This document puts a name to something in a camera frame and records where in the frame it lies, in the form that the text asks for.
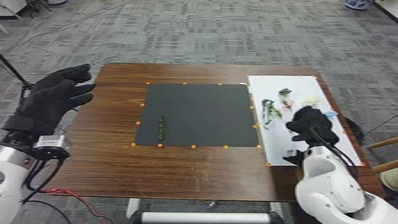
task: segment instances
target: table leg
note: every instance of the table leg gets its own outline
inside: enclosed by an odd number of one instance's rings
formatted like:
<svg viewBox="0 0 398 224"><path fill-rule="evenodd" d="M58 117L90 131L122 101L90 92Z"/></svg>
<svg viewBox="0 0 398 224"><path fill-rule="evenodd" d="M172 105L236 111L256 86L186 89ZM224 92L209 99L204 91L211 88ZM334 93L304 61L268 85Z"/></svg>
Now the table leg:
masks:
<svg viewBox="0 0 398 224"><path fill-rule="evenodd" d="M140 199L138 198L129 198L128 201L128 211L126 211L126 217L129 219L133 213L140 210Z"/></svg>

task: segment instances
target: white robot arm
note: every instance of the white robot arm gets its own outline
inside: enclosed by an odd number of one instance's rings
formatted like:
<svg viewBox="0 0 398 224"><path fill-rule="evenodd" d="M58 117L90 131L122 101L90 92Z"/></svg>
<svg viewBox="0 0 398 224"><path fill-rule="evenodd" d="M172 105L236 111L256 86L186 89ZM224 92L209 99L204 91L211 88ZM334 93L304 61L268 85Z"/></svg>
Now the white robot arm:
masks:
<svg viewBox="0 0 398 224"><path fill-rule="evenodd" d="M0 146L0 220L9 224L21 207L21 185L28 175L32 157L7 146Z"/></svg>
<svg viewBox="0 0 398 224"><path fill-rule="evenodd" d="M304 179L296 184L296 201L323 224L394 224L398 210L362 191L339 158L327 147L305 151Z"/></svg>

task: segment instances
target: metal screw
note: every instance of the metal screw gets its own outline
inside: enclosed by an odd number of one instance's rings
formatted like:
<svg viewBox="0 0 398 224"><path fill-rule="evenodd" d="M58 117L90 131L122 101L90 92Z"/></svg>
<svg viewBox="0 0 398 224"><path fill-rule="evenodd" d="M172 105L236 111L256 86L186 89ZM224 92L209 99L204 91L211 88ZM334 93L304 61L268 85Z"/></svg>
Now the metal screw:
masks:
<svg viewBox="0 0 398 224"><path fill-rule="evenodd" d="M28 163L30 163L30 159L25 159L23 164L28 165Z"/></svg>

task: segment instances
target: white paper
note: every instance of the white paper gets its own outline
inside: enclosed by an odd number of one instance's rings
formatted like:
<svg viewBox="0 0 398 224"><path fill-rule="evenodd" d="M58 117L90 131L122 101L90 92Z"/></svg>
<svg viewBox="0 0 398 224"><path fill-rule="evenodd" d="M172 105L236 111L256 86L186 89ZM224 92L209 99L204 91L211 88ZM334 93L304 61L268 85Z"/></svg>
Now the white paper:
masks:
<svg viewBox="0 0 398 224"><path fill-rule="evenodd" d="M259 122L261 138L263 138L263 148L266 153L266 160L272 166L291 166L291 163L284 161L288 150L298 149L305 151L305 142L293 142L291 137L296 135L288 128L286 122L291 121L293 114L302 108L302 102L307 97L318 96L320 103L316 104L321 112L332 110L327 97L312 76L248 76L250 93L254 97L254 107L256 107L256 117ZM279 91L288 88L291 90L289 100L293 100L291 110L284 107L279 98ZM266 125L268 130L263 128L263 104L261 101L268 99L273 101L273 106L280 109L282 118L272 117L272 122ZM336 147L348 155L355 165L360 165L360 159L357 152L350 143L348 136L339 124L337 117L332 118L332 131L339 136L339 142Z"/></svg>

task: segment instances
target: wire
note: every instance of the wire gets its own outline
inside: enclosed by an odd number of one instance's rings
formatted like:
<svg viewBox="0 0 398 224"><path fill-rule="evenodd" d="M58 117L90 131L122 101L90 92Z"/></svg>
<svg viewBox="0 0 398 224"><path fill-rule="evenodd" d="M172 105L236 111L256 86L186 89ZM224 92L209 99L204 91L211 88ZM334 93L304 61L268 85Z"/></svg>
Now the wire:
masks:
<svg viewBox="0 0 398 224"><path fill-rule="evenodd" d="M312 132L314 139L320 141L321 145L327 147L327 149L330 150L332 154L339 158L339 160L341 160L341 162L343 162L343 164L346 166L348 172L352 174L352 177L357 179L357 166L355 166L355 163L353 163L350 157L346 156L346 154L343 153L343 151L325 141L325 139L321 138L318 132L314 131L314 127L311 127L311 132Z"/></svg>
<svg viewBox="0 0 398 224"><path fill-rule="evenodd" d="M389 123L389 121L398 117L398 114L376 125L376 127L364 133L364 136Z"/></svg>
<svg viewBox="0 0 398 224"><path fill-rule="evenodd" d="M26 179L25 179L25 185L26 185L26 188L30 191L33 191L35 189L32 188L32 180L35 178L35 175L39 174L41 170L44 169L46 167L46 161L42 160L37 160L35 163L33 163L33 168L30 170L30 173L28 173L28 176L26 176Z"/></svg>
<svg viewBox="0 0 398 224"><path fill-rule="evenodd" d="M26 201L30 200L30 198L33 197L33 195L35 195L37 193L46 193L46 191L41 191L41 189L42 189L42 187L46 186L48 182L51 181L55 174L58 173L58 169L60 169L60 167L62 167L62 164L64 164L64 160L58 160L57 167L55 167L55 169L53 169L53 172L51 172L51 174L49 174L49 176L48 176L44 182L41 183L37 189L32 188L32 189L33 189L33 192L28 194L26 198L23 199L23 201L21 201L23 204L26 203Z"/></svg>
<svg viewBox="0 0 398 224"><path fill-rule="evenodd" d="M97 218L103 218L103 224L106 223L105 220L110 222L110 224L115 224L112 219L97 212L96 206L90 204L89 201L83 200L83 198L78 196L76 193L73 193L65 189L51 189L51 191L48 191L48 194L55 194L55 193L65 193L78 199L78 201L81 202L81 204L85 205L85 207L89 209L90 215L96 216Z"/></svg>
<svg viewBox="0 0 398 224"><path fill-rule="evenodd" d="M30 201L26 201L26 203L41 203L42 205L46 205L48 207L51 207L53 210L58 212L58 214L60 214L60 216L62 216L62 218L64 218L67 224L71 224L71 220L69 220L69 218L67 218L67 216L65 216L65 213L60 211L60 209L58 209L48 202L39 201L39 200L30 200Z"/></svg>
<svg viewBox="0 0 398 224"><path fill-rule="evenodd" d="M21 43L18 43L14 46L9 47L9 49L3 50L3 52L9 52L16 47L19 47L21 45L25 45L37 37L55 33L55 32L60 32L67 29L71 29L76 25L80 25L80 23L83 22L83 20L87 20L90 17L94 17L96 15L103 14L106 11L110 11L112 9L122 7L126 4L129 4L131 2L124 2L122 4L108 7L108 8L103 8L99 10L96 10L76 22L73 22L71 24L67 24L64 27L60 27L57 30L49 31L49 32L44 32L37 35L33 35Z"/></svg>

